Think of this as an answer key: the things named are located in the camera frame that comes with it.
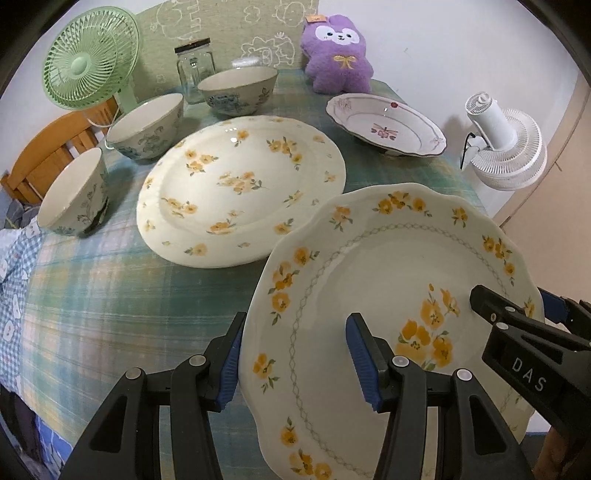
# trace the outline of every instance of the fan center hub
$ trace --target fan center hub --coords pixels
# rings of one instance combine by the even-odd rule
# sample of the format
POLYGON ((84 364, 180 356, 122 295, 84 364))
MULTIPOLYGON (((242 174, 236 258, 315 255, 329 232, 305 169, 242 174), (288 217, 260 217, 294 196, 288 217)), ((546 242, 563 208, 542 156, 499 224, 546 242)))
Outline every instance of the fan center hub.
POLYGON ((72 60, 70 70, 75 78, 84 75, 90 67, 90 57, 88 54, 80 53, 72 60))

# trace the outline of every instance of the plate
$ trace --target plate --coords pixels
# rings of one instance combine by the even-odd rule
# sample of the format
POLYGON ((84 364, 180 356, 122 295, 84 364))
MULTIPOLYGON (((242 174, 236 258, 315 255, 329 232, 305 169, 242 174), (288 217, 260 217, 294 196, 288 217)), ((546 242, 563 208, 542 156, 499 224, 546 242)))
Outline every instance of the plate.
MULTIPOLYGON (((387 414, 365 403, 345 340, 371 332, 427 370, 470 369, 521 440, 533 412, 481 360, 490 325, 469 307, 483 284, 543 320, 522 256, 466 201, 418 184, 335 197, 274 248, 246 318, 242 393, 266 462, 285 480, 372 479, 387 414)), ((430 411, 423 478, 433 478, 430 411)))
POLYGON ((367 93, 329 100, 326 112, 347 132, 400 155, 436 157, 446 149, 440 128, 403 103, 367 93))
POLYGON ((322 132, 242 117, 189 135, 160 159, 139 193, 137 224, 171 262, 230 267, 266 257, 344 186, 343 157, 322 132))

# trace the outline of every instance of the yellow bow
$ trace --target yellow bow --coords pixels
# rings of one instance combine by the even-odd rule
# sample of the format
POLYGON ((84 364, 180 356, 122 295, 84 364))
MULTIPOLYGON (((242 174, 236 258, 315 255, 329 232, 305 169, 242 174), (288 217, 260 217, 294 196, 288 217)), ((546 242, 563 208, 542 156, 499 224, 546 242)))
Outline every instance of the yellow bow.
POLYGON ((342 55, 335 55, 333 57, 333 60, 342 62, 340 64, 340 67, 342 69, 348 68, 348 69, 353 70, 353 66, 351 65, 351 62, 357 61, 357 58, 354 55, 349 55, 348 57, 343 57, 342 55))

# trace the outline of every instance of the white plate with pink flower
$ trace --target white plate with pink flower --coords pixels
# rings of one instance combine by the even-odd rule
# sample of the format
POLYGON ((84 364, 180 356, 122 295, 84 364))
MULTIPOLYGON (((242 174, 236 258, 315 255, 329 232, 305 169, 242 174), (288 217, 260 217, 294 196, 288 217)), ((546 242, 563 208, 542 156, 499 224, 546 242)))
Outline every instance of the white plate with pink flower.
POLYGON ((329 100, 326 112, 347 132, 394 155, 436 157, 446 149, 435 123, 390 98, 345 93, 329 100))

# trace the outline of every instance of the white wall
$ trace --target white wall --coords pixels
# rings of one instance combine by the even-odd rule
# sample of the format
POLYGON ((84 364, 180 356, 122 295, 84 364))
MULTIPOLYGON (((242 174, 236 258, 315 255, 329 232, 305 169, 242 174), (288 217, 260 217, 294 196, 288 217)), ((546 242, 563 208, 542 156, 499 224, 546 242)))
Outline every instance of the white wall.
MULTIPOLYGON (((137 13, 159 1, 80 0, 43 35, 0 98, 0 171, 64 114, 41 85, 52 40, 73 17, 105 3, 137 13)), ((576 82, 569 54, 517 0, 320 0, 319 13, 353 19, 367 39, 375 78, 442 128, 453 158, 471 127, 463 110, 471 94, 487 90, 501 106, 528 112, 549 140, 576 82)), ((491 216, 510 195, 487 188, 473 174, 470 181, 491 216)))

